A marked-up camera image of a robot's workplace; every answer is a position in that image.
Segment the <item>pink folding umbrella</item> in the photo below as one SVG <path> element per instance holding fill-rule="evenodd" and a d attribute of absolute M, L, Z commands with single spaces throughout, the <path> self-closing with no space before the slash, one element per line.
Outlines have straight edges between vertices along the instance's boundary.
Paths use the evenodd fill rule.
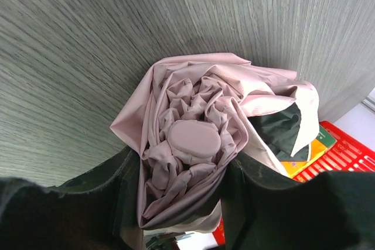
<path fill-rule="evenodd" d="M 319 96 L 296 72 L 253 66 L 232 53 L 164 58 L 151 66 L 111 130 L 140 158 L 143 230 L 210 232 L 215 191 L 240 153 L 286 176 L 309 160 Z"/>

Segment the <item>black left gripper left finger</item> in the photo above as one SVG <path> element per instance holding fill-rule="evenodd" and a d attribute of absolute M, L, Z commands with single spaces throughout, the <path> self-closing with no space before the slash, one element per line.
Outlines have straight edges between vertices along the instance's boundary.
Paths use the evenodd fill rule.
<path fill-rule="evenodd" d="M 130 148 L 61 186 L 1 179 L 2 249 L 144 249 Z"/>

